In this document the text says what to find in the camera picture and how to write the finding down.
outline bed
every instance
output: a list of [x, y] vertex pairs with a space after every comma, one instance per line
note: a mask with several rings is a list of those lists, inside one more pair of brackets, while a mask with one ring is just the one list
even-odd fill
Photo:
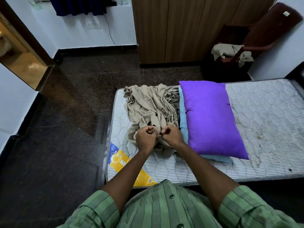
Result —
[[[232, 157], [232, 164], [208, 161], [237, 182], [304, 177], [304, 100], [298, 83], [289, 79], [227, 83], [226, 91], [250, 160]], [[116, 91], [106, 181], [118, 171], [113, 167], [118, 150], [124, 158], [137, 153], [136, 146], [127, 140], [131, 122], [123, 95], [123, 89]], [[186, 162], [176, 153], [163, 157], [153, 152], [142, 170], [148, 183], [168, 179], [177, 185], [198, 184]], [[148, 186], [143, 182], [135, 188]]]

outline beige fabric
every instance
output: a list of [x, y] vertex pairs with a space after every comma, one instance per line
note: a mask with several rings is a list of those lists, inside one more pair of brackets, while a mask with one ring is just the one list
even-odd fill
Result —
[[[213, 54], [214, 60], [218, 59], [218, 57], [234, 57], [234, 55], [236, 55], [243, 46], [244, 45], [217, 44], [213, 46], [211, 54]], [[245, 62], [254, 62], [250, 51], [244, 51], [241, 53], [239, 57], [239, 67], [242, 67]]]
[[[128, 129], [128, 140], [136, 145], [135, 136], [140, 128], [155, 125], [160, 132], [168, 124], [178, 126], [177, 108], [179, 107], [178, 86], [167, 87], [163, 84], [158, 86], [130, 86], [125, 87], [127, 110], [130, 121], [133, 123]], [[174, 150], [158, 136], [160, 144], [155, 150], [168, 157]]]

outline wooden door frame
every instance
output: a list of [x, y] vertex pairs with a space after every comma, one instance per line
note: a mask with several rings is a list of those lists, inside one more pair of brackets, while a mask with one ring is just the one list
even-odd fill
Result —
[[25, 24], [20, 20], [6, 0], [0, 0], [0, 12], [17, 30], [23, 39], [32, 47], [36, 54], [45, 62], [46, 65], [54, 65], [54, 60], [48, 55], [45, 49], [40, 45], [34, 35], [28, 30]]

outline white wall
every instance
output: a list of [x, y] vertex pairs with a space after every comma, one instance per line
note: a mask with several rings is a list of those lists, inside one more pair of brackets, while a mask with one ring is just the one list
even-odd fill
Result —
[[[277, 0], [304, 16], [304, 0]], [[304, 22], [284, 35], [271, 50], [261, 54], [253, 63], [249, 74], [253, 80], [285, 77], [304, 61]]]
[[0, 64], [0, 153], [18, 132], [38, 92]]
[[[28, 27], [50, 57], [58, 49], [136, 45], [135, 26], [131, 0], [128, 5], [107, 7], [106, 18], [80, 14], [60, 17], [51, 3], [41, 3], [35, 10], [27, 0], [6, 0]], [[100, 23], [100, 29], [89, 29], [88, 23]]]
[[53, 42], [51, 37], [44, 31], [44, 29], [39, 24], [31, 4], [27, 0], [6, 0], [13, 11], [22, 20], [25, 26], [34, 35], [40, 45], [45, 49], [50, 57], [54, 57], [58, 46]]

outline wooden wardrobe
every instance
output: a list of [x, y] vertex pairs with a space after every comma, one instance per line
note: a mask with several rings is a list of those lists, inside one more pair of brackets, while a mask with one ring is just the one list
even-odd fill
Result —
[[141, 64], [200, 61], [224, 24], [249, 25], [275, 0], [132, 0]]

